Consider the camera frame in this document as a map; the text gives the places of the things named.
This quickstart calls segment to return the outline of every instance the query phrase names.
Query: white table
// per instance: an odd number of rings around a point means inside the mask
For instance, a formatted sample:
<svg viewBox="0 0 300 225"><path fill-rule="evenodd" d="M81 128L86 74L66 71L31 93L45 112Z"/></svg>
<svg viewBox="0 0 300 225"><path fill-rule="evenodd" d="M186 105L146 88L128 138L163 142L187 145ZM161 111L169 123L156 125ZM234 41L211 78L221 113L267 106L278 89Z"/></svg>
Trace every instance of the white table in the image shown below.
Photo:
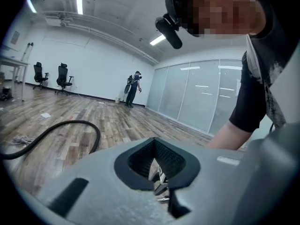
<svg viewBox="0 0 300 225"><path fill-rule="evenodd" d="M10 66L10 67L14 68L14 71L13 71L13 85L12 85L12 89L11 89L13 96L14 96L14 93L15 93L15 72L16 72L17 68L20 68L20 66L24 67L24 74L23 74L23 81L22 81L22 92L21 92L21 99L22 99L22 101L24 101L23 94L24 94L25 77L26 77L26 73L27 73L28 63L0 54L0 66L1 65Z"/></svg>

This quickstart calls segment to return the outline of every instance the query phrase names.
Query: chair base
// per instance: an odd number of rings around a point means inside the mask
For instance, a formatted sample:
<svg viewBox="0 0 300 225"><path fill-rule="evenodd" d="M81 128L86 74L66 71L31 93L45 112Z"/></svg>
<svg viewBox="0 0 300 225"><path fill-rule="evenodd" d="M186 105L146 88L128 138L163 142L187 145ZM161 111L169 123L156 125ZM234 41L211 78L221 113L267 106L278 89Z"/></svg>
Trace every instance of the chair base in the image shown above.
<svg viewBox="0 0 300 225"><path fill-rule="evenodd" d="M36 87L38 87L40 90L42 90L42 88L45 88L45 89L47 89L47 87L45 87L42 83L40 83L39 85L35 85L35 86L33 86L33 90L36 88Z"/></svg>
<svg viewBox="0 0 300 225"><path fill-rule="evenodd" d="M65 93L65 94L66 94L66 96L67 96L67 95L71 95L71 93L70 93L70 92L68 92L68 91L66 91L66 90L64 90L64 88L62 88L62 90L55 91L55 93L56 93L56 94L59 94L60 92L61 92L61 93Z"/></svg>

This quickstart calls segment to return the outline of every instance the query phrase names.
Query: black office chair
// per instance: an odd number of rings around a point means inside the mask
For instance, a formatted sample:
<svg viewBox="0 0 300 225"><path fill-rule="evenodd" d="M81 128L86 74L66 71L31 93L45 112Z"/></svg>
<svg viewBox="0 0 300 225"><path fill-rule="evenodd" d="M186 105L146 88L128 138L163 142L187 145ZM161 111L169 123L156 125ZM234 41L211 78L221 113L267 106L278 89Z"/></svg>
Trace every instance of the black office chair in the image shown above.
<svg viewBox="0 0 300 225"><path fill-rule="evenodd" d="M36 87L39 87L40 90L42 90L42 88L47 88L43 85L43 82L48 80L47 75L49 73L45 73L45 77L43 77L42 74L42 64L40 62L37 62L36 65L33 65L34 67L34 80L39 83L39 85L35 85L32 89L35 89Z"/></svg>
<svg viewBox="0 0 300 225"><path fill-rule="evenodd" d="M73 76L69 76L70 77L69 82L66 82L67 73L68 73L67 65L61 63L60 66L58 67L58 79L56 80L56 82L59 86L62 87L62 89L59 91L55 91L56 94L59 94L60 92L65 93L66 95L71 94L70 92L64 90L66 86L72 86L72 83L70 83L70 81Z"/></svg>

